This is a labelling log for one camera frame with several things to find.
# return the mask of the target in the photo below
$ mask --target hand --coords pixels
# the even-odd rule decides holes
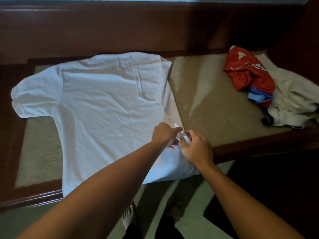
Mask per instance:
[[[161,122],[158,126],[154,127],[152,142],[157,142],[165,145],[165,147],[169,146],[174,149],[173,146],[179,143],[176,136],[181,131],[183,131],[182,127],[171,128],[168,124]]]
[[[212,147],[206,138],[194,130],[188,130],[185,131],[185,133],[192,141],[192,143],[188,145],[185,138],[181,138],[180,140],[181,152],[185,158],[197,167],[198,170],[208,165],[214,165]]]

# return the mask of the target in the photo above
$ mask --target white t-shirt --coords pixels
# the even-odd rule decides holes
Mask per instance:
[[[52,66],[12,89],[20,117],[54,118],[62,144],[64,196],[151,141],[160,122],[182,126],[167,82],[170,66],[159,55],[140,52],[97,55]],[[144,183],[197,173],[180,149],[165,149]]]

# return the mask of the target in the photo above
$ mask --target leg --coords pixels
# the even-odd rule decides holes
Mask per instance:
[[[141,228],[137,223],[136,206],[134,202],[125,211],[122,216],[122,222],[125,228],[125,235],[122,239],[142,239]]]
[[[155,233],[155,239],[184,239],[183,235],[175,227],[175,222],[179,221],[182,216],[181,205],[180,202],[176,203],[171,211],[162,217]]]

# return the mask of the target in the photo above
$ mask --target left hand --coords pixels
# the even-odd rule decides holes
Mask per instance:
[[[165,147],[169,146],[174,149],[173,146],[178,145],[179,143],[176,136],[181,131],[183,131],[181,126],[171,128],[168,124],[161,122],[158,126],[154,127],[152,142],[157,142],[165,145]]]

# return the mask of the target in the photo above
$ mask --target shirt pocket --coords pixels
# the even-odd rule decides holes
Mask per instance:
[[[171,62],[163,61],[134,66],[138,99],[161,103]]]

